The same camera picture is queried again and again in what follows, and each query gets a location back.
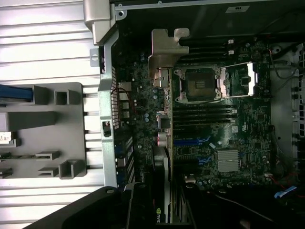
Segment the grey parts rack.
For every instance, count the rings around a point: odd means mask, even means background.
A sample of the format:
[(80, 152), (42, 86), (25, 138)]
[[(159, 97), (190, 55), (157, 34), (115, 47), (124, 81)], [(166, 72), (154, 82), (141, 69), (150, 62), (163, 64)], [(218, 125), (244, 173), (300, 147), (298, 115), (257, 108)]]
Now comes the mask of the grey parts rack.
[(0, 161), (0, 179), (86, 175), (83, 87), (80, 83), (24, 84), (33, 100), (0, 101), (0, 132), (11, 132), (0, 154), (36, 159)]

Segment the green RAM stick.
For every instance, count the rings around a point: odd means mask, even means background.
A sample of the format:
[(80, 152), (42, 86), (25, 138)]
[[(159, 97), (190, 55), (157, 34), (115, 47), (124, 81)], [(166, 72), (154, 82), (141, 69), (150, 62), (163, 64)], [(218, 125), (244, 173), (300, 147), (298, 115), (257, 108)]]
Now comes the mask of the green RAM stick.
[(0, 154), (0, 161), (3, 160), (23, 160), (23, 159), (36, 159), (35, 155), (11, 155), (11, 154)]

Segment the metal socket cover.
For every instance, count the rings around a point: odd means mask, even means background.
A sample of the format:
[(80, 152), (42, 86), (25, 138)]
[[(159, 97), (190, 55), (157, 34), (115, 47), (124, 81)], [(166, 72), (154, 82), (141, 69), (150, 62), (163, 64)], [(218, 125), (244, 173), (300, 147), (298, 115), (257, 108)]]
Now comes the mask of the metal socket cover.
[(252, 97), (258, 84), (258, 73), (252, 62), (228, 65), (221, 67), (217, 83), (222, 99)]

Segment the dark RAM stick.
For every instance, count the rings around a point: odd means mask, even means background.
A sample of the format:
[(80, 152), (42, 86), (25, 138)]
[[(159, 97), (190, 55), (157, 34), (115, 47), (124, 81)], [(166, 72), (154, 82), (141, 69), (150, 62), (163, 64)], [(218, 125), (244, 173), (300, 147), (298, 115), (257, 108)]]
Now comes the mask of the dark RAM stick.
[(233, 119), (182, 119), (182, 120), (174, 120), (175, 125), (196, 125), (196, 124), (215, 124), (215, 123), (229, 123), (233, 121)]

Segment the blue expansion slot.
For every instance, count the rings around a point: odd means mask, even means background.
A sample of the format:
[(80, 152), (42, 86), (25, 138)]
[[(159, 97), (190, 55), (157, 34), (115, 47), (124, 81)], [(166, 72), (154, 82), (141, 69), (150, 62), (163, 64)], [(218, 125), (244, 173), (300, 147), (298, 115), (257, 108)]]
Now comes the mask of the blue expansion slot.
[(198, 146), (201, 144), (198, 140), (174, 140), (175, 146)]

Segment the hard disk blue carrier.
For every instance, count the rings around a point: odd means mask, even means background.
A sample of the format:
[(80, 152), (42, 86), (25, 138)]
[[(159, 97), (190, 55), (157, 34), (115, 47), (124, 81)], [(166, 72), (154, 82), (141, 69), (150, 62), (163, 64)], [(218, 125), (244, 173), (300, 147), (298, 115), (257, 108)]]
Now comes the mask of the hard disk blue carrier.
[(0, 84), (0, 101), (26, 101), (33, 100), (33, 90), (31, 88), (21, 88)]

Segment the silver chipset heatsink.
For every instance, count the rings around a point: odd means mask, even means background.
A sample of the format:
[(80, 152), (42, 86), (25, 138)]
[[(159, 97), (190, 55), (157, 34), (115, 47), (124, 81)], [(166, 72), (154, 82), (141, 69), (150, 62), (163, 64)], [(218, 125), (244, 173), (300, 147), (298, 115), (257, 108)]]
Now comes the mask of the silver chipset heatsink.
[(222, 149), (217, 152), (218, 171), (238, 172), (239, 171), (239, 152), (236, 149)]

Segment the green motherboard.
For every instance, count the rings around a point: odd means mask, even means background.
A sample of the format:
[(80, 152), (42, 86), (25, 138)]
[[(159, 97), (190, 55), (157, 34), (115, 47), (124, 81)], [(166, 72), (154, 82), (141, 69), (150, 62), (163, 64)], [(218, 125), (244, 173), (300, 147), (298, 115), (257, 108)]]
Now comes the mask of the green motherboard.
[[(152, 178), (153, 152), (157, 145), (156, 115), (164, 109), (164, 92), (153, 86), (148, 75), (148, 50), (129, 49), (120, 58), (119, 83), (112, 96), (119, 97), (122, 130), (115, 143), (117, 156), (117, 185)], [(258, 73), (254, 96), (227, 98), (207, 104), (181, 104), (178, 96), (178, 77), (173, 73), (173, 122), (192, 119), (233, 119), (229, 123), (175, 125), (174, 140), (198, 140), (198, 146), (173, 145), (173, 172), (187, 183), (200, 189), (232, 188), (243, 185), (265, 185), (272, 181), (270, 159), (271, 125), (270, 74), (267, 47), (264, 43), (235, 45), (228, 43), (195, 42), (189, 53), (173, 67), (221, 67), (252, 62)], [(218, 171), (217, 152), (236, 149), (239, 152), (239, 171)]]

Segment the CPU socket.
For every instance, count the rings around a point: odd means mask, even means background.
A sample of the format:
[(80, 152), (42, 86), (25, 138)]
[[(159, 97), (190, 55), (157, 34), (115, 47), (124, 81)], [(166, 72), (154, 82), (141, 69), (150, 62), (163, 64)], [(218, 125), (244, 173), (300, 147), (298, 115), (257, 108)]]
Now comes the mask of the CPU socket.
[(207, 104), (221, 100), (221, 71), (218, 67), (183, 67), (173, 73), (178, 77), (177, 103)]

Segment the open black PC case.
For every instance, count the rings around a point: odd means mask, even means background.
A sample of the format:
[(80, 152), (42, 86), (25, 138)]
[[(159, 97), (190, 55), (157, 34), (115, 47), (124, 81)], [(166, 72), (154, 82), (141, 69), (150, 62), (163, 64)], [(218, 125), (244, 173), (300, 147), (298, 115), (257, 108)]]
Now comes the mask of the open black PC case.
[[(98, 46), (98, 88), (104, 181), (117, 185), (115, 143), (122, 130), (119, 60), (129, 49), (152, 54), (152, 31), (188, 28), (181, 46), (202, 43), (235, 45), (261, 42), (267, 47), (270, 74), (272, 181), (262, 186), (280, 206), (284, 229), (305, 229), (305, 0), (83, 0), (85, 24)], [(177, 173), (173, 173), (170, 224), (153, 229), (191, 229), (177, 217)], [(143, 182), (150, 187), (152, 178)]]

